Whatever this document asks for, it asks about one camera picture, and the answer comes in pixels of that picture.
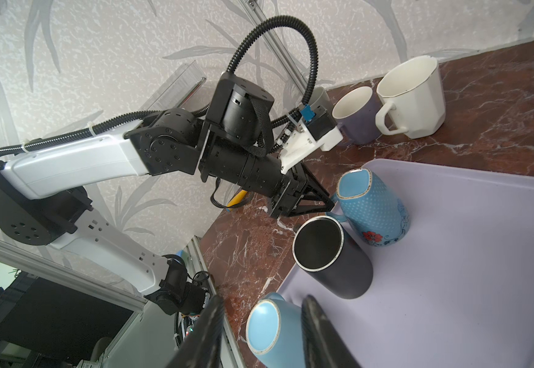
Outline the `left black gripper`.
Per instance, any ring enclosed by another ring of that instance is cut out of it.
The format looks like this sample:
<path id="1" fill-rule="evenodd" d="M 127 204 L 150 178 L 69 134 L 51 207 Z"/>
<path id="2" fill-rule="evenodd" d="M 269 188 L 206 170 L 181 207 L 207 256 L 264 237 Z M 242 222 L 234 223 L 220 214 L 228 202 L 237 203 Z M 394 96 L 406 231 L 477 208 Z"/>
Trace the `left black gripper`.
<path id="1" fill-rule="evenodd" d="M 269 216 L 277 219 L 327 213 L 334 206 L 330 193 L 312 171 L 304 163 L 298 163 L 283 176 L 281 186 L 271 198 Z"/>

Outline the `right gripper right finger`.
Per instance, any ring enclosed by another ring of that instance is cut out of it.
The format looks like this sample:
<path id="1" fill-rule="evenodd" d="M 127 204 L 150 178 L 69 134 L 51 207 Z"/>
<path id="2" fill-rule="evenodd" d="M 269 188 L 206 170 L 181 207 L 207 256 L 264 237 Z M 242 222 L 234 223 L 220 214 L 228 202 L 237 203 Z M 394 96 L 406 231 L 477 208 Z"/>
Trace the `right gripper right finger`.
<path id="1" fill-rule="evenodd" d="M 360 367 L 312 295 L 308 295 L 302 302 L 301 319 L 307 367 Z"/>

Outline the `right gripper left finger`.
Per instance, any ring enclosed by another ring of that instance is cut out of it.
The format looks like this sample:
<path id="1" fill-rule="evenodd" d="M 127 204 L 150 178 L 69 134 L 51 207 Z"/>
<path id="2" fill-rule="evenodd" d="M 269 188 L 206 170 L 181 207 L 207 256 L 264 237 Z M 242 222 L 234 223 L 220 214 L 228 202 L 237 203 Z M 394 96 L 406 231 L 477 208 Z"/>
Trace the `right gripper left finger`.
<path id="1" fill-rule="evenodd" d="M 223 298 L 213 296 L 167 368 L 219 367 L 224 314 Z"/>

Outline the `blue dotted square mug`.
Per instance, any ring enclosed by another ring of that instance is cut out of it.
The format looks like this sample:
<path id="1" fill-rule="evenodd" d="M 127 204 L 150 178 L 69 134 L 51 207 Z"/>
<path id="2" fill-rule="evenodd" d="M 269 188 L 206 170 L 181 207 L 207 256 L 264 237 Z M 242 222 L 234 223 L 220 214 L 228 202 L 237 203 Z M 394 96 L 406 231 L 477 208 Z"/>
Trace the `blue dotted square mug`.
<path id="1" fill-rule="evenodd" d="M 347 223 L 357 238 L 374 247 L 395 244 L 410 229 L 402 200 L 368 168 L 351 170 L 339 179 L 328 215 Z"/>

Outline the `grey mug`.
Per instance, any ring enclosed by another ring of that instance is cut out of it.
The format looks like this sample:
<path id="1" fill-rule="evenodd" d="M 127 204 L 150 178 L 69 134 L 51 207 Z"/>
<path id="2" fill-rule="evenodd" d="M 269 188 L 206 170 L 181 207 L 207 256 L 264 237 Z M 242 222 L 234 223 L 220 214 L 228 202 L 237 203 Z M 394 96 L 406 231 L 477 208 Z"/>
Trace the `grey mug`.
<path id="1" fill-rule="evenodd" d="M 308 103 L 311 113 L 305 111 L 305 105 L 300 108 L 300 113 L 303 117 L 310 117 L 311 115 L 318 116 L 326 113 L 332 116 L 333 104 L 330 101 L 327 91 L 323 87 L 315 87 L 311 99 Z"/>

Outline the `lavender mug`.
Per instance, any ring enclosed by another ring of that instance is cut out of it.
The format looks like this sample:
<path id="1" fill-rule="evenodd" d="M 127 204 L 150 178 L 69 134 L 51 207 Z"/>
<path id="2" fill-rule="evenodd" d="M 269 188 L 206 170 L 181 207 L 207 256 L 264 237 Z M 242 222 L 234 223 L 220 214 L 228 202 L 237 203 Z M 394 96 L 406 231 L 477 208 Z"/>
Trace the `lavender mug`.
<path id="1" fill-rule="evenodd" d="M 347 93 L 334 106 L 332 116 L 339 129 L 353 144 L 363 146 L 382 133 L 376 125 L 380 102 L 371 87 L 359 87 Z"/>

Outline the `white faceted mug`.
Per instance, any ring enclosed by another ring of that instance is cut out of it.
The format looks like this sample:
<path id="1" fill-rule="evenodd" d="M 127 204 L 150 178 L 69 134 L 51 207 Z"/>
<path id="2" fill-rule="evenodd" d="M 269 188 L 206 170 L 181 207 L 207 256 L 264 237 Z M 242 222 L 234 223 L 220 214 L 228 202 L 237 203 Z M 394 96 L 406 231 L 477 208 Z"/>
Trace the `white faceted mug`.
<path id="1" fill-rule="evenodd" d="M 383 135 L 431 136 L 446 119 L 437 58 L 421 55 L 389 71 L 377 85 L 382 106 L 375 123 Z"/>

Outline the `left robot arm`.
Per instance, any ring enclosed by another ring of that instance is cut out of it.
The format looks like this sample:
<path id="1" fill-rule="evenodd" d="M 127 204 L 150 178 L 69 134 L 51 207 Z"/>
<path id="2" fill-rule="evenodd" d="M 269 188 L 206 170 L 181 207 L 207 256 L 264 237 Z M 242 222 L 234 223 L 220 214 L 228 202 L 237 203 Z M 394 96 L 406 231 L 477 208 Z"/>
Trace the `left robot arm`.
<path id="1" fill-rule="evenodd" d="M 273 96 L 236 76 L 250 47 L 278 28 L 298 32 L 310 69 L 301 104 L 271 120 Z M 198 315 L 207 293 L 177 255 L 156 255 L 106 220 L 86 185 L 125 176 L 173 172 L 213 177 L 267 197 L 274 219 L 333 208 L 303 160 L 329 150 L 340 133 L 323 107 L 310 104 L 318 46 L 300 19 L 277 15 L 244 38 L 202 110 L 126 113 L 93 127 L 0 148 L 0 229 L 26 245 L 51 245 L 120 276 L 166 314 Z"/>

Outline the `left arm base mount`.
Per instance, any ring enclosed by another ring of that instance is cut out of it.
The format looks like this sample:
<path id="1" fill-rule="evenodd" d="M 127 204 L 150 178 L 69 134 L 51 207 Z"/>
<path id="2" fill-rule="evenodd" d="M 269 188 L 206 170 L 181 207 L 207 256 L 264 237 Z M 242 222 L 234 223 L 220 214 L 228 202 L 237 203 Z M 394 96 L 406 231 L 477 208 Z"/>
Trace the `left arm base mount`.
<path id="1" fill-rule="evenodd" d="M 185 315 L 199 315 L 204 309 L 209 292 L 201 286 L 201 281 L 188 281 L 189 274 L 184 259 L 179 255 L 165 255 L 168 270 L 160 281 L 159 289 L 144 296 L 156 304 L 167 315 L 177 312 Z"/>

